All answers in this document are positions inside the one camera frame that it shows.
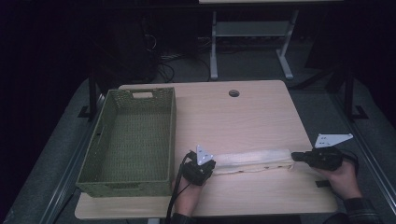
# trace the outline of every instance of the gray floor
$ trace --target gray floor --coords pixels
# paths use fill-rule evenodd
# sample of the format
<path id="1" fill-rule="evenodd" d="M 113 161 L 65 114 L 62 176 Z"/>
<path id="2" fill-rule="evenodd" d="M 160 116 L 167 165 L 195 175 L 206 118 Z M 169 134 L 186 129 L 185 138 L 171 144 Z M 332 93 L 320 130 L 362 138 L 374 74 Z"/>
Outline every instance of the gray floor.
<path id="1" fill-rule="evenodd" d="M 287 53 L 290 68 L 295 78 L 286 80 L 276 58 L 276 45 L 274 43 L 261 46 L 260 50 L 247 50 L 235 54 L 219 54 L 219 80 L 284 80 L 288 86 L 300 83 L 312 77 L 318 70 L 305 69 L 304 63 L 311 44 L 308 42 L 292 42 Z M 208 63 L 208 53 L 203 53 L 200 58 Z M 175 69 L 174 82 L 199 82 L 206 81 L 208 69 L 201 62 L 194 59 L 182 59 L 168 63 Z M 154 82 L 163 82 L 158 76 Z M 374 158 L 380 164 L 381 169 L 394 186 L 396 177 L 393 175 L 396 158 L 396 132 L 387 122 L 380 110 L 375 106 L 369 92 L 359 82 L 355 88 L 355 105 L 361 105 L 368 114 L 369 119 L 357 120 L 354 124 L 349 123 L 339 109 L 339 100 L 342 91 L 337 95 L 330 95 L 324 90 L 327 78 L 316 82 L 303 91 L 290 91 L 291 98 L 297 108 L 309 139 L 315 143 L 319 133 L 351 133 L 358 130 L 366 145 L 371 149 Z M 44 148 L 34 170 L 26 181 L 20 195 L 15 201 L 9 216 L 8 223 L 40 223 L 44 214 L 58 213 L 62 206 L 51 210 L 48 208 L 51 200 L 60 198 L 64 209 L 60 213 L 56 223 L 147 223 L 146 219 L 138 220 L 93 220 L 82 221 L 74 216 L 78 201 L 79 190 L 65 188 L 65 194 L 52 199 L 54 193 L 59 193 L 62 186 L 59 181 L 64 176 L 64 170 L 75 155 L 79 145 L 86 144 L 84 136 L 89 135 L 92 126 L 87 119 L 79 119 L 80 109 L 88 102 L 88 83 L 83 82 L 77 90 L 64 115 L 58 123 L 52 137 Z M 382 189 L 379 187 L 375 175 L 373 175 L 370 162 L 364 159 L 359 139 L 353 139 L 341 144 L 339 147 L 347 148 L 361 157 L 361 169 L 359 182 L 363 194 L 370 198 L 385 223 L 396 223 L 396 216 L 391 210 Z M 81 160 L 75 161 L 77 170 Z M 76 182 L 78 171 L 72 172 L 69 180 Z M 339 211 L 344 211 L 344 206 L 339 202 Z M 331 214 L 306 214 L 301 215 L 302 223 L 321 223 Z"/>

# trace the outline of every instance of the wooden table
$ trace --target wooden table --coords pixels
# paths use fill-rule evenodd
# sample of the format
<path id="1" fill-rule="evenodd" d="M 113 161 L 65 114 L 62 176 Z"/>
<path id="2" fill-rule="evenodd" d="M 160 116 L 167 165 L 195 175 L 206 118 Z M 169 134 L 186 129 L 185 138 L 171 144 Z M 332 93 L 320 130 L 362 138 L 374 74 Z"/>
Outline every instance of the wooden table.
<path id="1" fill-rule="evenodd" d="M 237 81 L 122 86 L 121 89 L 175 87 L 177 98 L 176 169 L 196 145 L 212 154 L 245 150 L 312 148 L 282 81 Z M 240 92 L 231 97 L 230 90 Z M 242 216 L 327 213 L 336 210 L 321 177 L 299 163 L 293 171 L 215 175 L 206 183 L 194 215 Z M 82 193 L 76 217 L 165 217 L 170 197 L 91 198 Z"/>

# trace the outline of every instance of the hand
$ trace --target hand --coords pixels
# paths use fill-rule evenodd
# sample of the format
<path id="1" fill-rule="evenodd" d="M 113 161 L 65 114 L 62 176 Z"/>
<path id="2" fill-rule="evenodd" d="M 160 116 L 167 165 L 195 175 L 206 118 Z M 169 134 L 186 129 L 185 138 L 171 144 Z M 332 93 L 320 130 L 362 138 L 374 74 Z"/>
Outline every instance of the hand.
<path id="1" fill-rule="evenodd" d="M 315 170 L 329 179 L 332 189 L 343 200 L 362 197 L 358 180 L 356 179 L 355 166 L 349 161 L 343 161 L 341 167 L 335 171 Z"/>
<path id="2" fill-rule="evenodd" d="M 184 177 L 181 177 L 180 185 L 178 186 L 177 192 L 181 192 L 184 188 L 186 188 L 187 186 L 188 187 L 178 195 L 175 201 L 175 212 L 186 217 L 191 217 L 192 212 L 195 210 L 195 207 L 199 202 L 201 191 L 205 185 L 203 184 L 202 186 L 196 186 L 193 184 L 189 184 L 189 181 L 187 181 Z"/>

